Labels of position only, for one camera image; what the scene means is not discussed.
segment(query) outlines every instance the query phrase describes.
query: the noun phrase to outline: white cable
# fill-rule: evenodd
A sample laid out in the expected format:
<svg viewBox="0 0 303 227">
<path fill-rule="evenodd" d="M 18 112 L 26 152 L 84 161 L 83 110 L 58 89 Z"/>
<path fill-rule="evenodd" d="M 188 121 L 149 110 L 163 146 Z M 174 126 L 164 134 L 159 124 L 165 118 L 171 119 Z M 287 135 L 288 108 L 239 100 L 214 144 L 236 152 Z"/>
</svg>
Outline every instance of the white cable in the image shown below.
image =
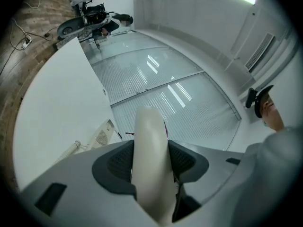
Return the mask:
<svg viewBox="0 0 303 227">
<path fill-rule="evenodd" d="M 12 45 L 14 48 L 17 48 L 17 46 L 14 46 L 13 43 L 12 43 L 12 41 L 11 41 L 11 35 L 13 34 L 13 29 L 14 29 L 14 24 L 12 23 L 12 24 L 11 24 L 11 32 L 10 32 L 9 40 L 10 40 L 11 45 Z"/>
<path fill-rule="evenodd" d="M 30 4 L 28 4 L 27 2 L 24 2 L 25 4 L 27 4 L 31 9 L 38 9 L 40 6 L 40 0 L 38 0 L 38 6 L 37 7 L 32 7 Z"/>
<path fill-rule="evenodd" d="M 14 18 L 12 18 L 12 20 L 15 21 L 16 26 L 17 26 L 19 29 L 21 29 L 21 31 L 24 33 L 24 35 L 26 35 L 26 33 L 24 32 L 23 28 L 21 28 L 21 26 L 19 26 L 19 25 L 17 24 L 17 21 L 16 21 Z"/>
</svg>

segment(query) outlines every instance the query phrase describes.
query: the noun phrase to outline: black machine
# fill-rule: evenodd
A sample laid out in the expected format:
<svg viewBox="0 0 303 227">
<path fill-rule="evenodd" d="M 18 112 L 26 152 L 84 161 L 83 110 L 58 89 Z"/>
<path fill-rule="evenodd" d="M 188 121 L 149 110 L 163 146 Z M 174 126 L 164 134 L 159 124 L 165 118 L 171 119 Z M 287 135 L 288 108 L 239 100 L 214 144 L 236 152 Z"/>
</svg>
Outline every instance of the black machine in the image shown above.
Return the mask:
<svg viewBox="0 0 303 227">
<path fill-rule="evenodd" d="M 60 40 L 71 35 L 80 36 L 85 34 L 88 36 L 111 21 L 111 16 L 106 12 L 103 4 L 87 7 L 86 2 L 83 2 L 82 12 L 83 16 L 70 19 L 59 26 L 58 36 Z"/>
</svg>

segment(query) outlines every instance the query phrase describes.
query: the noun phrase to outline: electrical cable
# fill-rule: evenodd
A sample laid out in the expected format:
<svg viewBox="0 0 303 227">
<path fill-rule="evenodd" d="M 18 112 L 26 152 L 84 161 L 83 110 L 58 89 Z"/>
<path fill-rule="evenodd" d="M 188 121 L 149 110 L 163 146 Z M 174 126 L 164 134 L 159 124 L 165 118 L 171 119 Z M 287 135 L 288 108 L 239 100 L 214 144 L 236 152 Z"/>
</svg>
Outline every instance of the electrical cable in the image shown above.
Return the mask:
<svg viewBox="0 0 303 227">
<path fill-rule="evenodd" d="M 31 32 L 26 32 L 26 33 L 29 34 L 29 35 L 34 35 L 34 36 L 41 37 L 42 39 L 45 39 L 45 40 L 47 40 L 47 41 L 52 41 L 52 39 L 53 39 L 53 37 L 52 37 L 50 40 L 48 40 L 48 39 L 46 39 L 45 37 L 43 37 L 43 36 L 41 36 L 41 35 L 37 35 L 37 34 L 31 33 Z"/>
<path fill-rule="evenodd" d="M 18 42 L 18 44 L 17 44 L 16 46 L 18 46 L 18 45 L 22 42 L 22 40 L 24 40 L 24 39 L 25 39 L 25 38 L 22 38 L 22 39 Z M 10 53 L 8 60 L 5 62 L 4 66 L 3 66 L 2 69 L 1 69 L 0 75 L 2 74 L 2 72 L 3 72 L 3 70 L 4 70 L 5 66 L 6 66 L 6 64 L 8 63 L 8 61 L 9 61 L 11 55 L 13 54 L 13 52 L 14 52 L 15 50 L 16 50 L 16 49 L 14 48 L 13 51 Z"/>
<path fill-rule="evenodd" d="M 31 9 L 38 9 L 40 6 L 40 0 L 38 0 L 38 6 L 37 7 L 32 7 L 30 4 L 28 4 L 27 2 L 24 2 L 25 4 L 27 4 Z"/>
<path fill-rule="evenodd" d="M 17 51 L 22 51 L 23 49 L 18 49 L 17 46 L 14 46 L 12 41 L 11 41 L 11 35 L 13 33 L 13 29 L 14 29 L 14 24 L 12 23 L 11 24 L 11 32 L 10 32 L 10 36 L 9 36 L 9 42 L 10 42 L 10 45 Z"/>
<path fill-rule="evenodd" d="M 89 34 L 88 34 L 86 37 L 80 39 L 79 37 L 80 37 L 81 35 L 84 35 L 84 33 L 82 33 L 81 35 L 79 35 L 78 39 L 79 39 L 79 40 L 85 40 L 85 39 L 88 38 L 91 34 L 92 34 L 92 33 L 89 32 Z"/>
<path fill-rule="evenodd" d="M 59 27 L 60 25 L 58 25 L 58 26 L 56 26 L 56 27 L 54 27 L 54 28 L 51 28 L 51 29 L 50 29 L 49 31 L 47 31 L 45 34 L 48 34 L 50 31 L 52 31 L 53 29 Z"/>
<path fill-rule="evenodd" d="M 26 36 L 26 33 L 24 32 L 23 28 L 17 24 L 17 21 L 16 21 L 14 18 L 12 18 L 12 20 L 15 21 L 16 26 L 17 26 L 19 29 L 21 29 L 21 31 L 22 31 L 22 32 L 24 33 L 24 35 Z"/>
</svg>

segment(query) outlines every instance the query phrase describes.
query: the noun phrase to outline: black cap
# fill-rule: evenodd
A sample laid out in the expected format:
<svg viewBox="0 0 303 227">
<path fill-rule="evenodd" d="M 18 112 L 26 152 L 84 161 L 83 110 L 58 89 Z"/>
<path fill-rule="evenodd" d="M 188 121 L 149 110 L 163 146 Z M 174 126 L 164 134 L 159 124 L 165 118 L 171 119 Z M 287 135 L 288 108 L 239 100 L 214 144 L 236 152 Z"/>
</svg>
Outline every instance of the black cap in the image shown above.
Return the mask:
<svg viewBox="0 0 303 227">
<path fill-rule="evenodd" d="M 260 113 L 261 99 L 265 95 L 265 93 L 267 93 L 272 87 L 273 87 L 273 85 L 270 85 L 270 86 L 264 88 L 255 99 L 255 114 L 258 118 L 262 118 L 262 115 Z"/>
</svg>

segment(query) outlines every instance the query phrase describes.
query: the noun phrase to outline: white platform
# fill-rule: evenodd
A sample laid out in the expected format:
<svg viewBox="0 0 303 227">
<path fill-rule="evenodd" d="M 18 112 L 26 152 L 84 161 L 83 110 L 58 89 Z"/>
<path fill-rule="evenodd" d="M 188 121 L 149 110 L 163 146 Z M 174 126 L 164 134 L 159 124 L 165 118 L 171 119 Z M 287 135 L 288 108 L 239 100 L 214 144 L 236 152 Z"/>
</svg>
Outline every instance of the white platform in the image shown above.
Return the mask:
<svg viewBox="0 0 303 227">
<path fill-rule="evenodd" d="M 87 144 L 104 120 L 114 120 L 105 88 L 77 38 L 56 52 L 34 78 L 14 131 L 19 189 L 47 170 L 75 141 Z"/>
</svg>

